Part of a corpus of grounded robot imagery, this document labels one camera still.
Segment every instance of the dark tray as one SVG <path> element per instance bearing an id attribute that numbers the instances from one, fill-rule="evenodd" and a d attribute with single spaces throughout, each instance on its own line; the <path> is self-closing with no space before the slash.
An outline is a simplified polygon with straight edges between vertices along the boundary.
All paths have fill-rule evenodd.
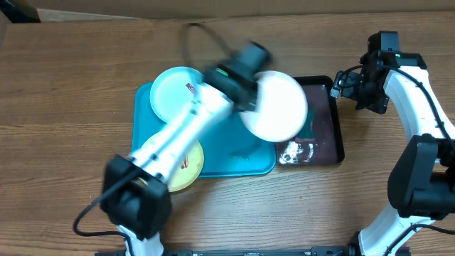
<path id="1" fill-rule="evenodd" d="M 309 112 L 304 128 L 292 139 L 276 144 L 280 166 L 337 164 L 344 160 L 333 81 L 325 75 L 294 78 L 304 89 Z"/>

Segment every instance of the cardboard box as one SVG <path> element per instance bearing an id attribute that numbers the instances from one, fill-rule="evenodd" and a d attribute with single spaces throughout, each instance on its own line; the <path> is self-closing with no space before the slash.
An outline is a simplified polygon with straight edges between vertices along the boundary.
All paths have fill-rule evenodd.
<path id="1" fill-rule="evenodd" d="M 40 9 L 137 18 L 453 11 L 454 0 L 28 0 Z"/>

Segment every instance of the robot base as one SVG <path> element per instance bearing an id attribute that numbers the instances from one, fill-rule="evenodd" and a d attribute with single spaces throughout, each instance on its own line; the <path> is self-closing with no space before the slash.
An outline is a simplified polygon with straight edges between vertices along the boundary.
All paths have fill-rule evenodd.
<path id="1" fill-rule="evenodd" d="M 353 242 L 346 246 L 316 246 L 311 249 L 302 250 L 219 250 L 219 251 L 191 251 L 191 250 L 167 250 L 163 256 L 360 256 L 355 246 L 355 239 L 358 233 L 353 236 Z M 124 252 L 97 253 L 95 256 L 125 256 Z M 401 247 L 396 256 L 411 256 L 408 247 Z"/>

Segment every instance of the red label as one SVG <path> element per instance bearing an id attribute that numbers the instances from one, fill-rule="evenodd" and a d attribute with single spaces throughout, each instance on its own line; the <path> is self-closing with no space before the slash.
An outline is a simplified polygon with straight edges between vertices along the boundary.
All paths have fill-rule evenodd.
<path id="1" fill-rule="evenodd" d="M 186 169 L 186 168 L 188 168 L 188 164 L 189 164 L 189 160 L 188 160 L 188 157 L 186 157 L 185 160 L 183 160 L 183 162 L 180 164 L 180 168 Z"/>
<path id="2" fill-rule="evenodd" d="M 191 93 L 194 94 L 194 87 L 190 83 L 187 83 L 186 87 L 188 88 L 188 90 L 190 90 Z"/>

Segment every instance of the white plate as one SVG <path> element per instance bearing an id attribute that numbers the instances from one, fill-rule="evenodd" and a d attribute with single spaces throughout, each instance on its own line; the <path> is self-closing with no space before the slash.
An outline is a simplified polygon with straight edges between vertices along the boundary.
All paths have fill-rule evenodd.
<path id="1" fill-rule="evenodd" d="M 291 76 L 265 71 L 257 74 L 257 105 L 240 117 L 251 133 L 268 142 L 283 142 L 303 127 L 308 113 L 304 89 Z"/>

